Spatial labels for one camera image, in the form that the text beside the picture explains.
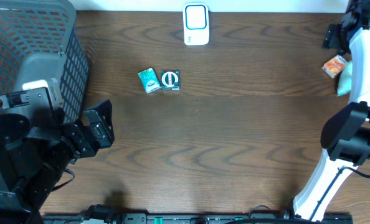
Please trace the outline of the small orange tissue pack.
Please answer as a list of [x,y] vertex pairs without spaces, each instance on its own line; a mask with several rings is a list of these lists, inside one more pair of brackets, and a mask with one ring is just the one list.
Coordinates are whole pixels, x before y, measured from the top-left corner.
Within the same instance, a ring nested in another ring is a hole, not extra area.
[[344,70],[347,63],[348,61],[345,60],[342,56],[336,55],[322,66],[322,70],[329,77],[334,78]]

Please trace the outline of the small teal tissue pack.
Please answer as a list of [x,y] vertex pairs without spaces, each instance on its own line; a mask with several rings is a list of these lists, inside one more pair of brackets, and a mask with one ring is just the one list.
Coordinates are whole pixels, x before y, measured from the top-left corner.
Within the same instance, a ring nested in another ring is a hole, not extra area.
[[143,88],[147,94],[152,93],[161,88],[160,81],[153,68],[148,68],[138,73]]

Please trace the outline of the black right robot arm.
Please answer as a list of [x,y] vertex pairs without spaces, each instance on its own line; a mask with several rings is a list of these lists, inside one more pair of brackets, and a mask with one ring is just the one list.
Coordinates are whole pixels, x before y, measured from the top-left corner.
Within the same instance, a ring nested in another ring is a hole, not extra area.
[[353,70],[348,104],[321,132],[322,153],[305,187],[283,212],[284,222],[322,223],[343,182],[370,159],[370,0],[352,0],[340,23],[329,26],[323,48],[350,54]]

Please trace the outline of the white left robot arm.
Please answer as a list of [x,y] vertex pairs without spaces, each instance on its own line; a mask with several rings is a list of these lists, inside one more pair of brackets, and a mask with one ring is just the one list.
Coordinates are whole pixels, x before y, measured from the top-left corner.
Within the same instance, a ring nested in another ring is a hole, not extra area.
[[62,188],[67,166],[112,146],[111,101],[84,113],[88,126],[64,123],[61,108],[0,115],[0,223],[42,223],[40,209]]

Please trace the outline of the dark green scrub pad pack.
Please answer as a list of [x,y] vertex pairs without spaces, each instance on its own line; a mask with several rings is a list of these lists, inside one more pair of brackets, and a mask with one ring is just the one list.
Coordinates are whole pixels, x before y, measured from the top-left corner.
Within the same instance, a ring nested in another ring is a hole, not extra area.
[[180,90],[180,72],[179,70],[169,70],[161,72],[161,89],[163,91]]

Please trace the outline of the green Kleenex tissue pack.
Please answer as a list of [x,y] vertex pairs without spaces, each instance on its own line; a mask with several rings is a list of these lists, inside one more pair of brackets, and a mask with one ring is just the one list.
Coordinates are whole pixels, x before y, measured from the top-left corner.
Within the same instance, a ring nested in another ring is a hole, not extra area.
[[353,63],[349,61],[341,72],[337,86],[337,96],[343,96],[351,92],[353,76]]

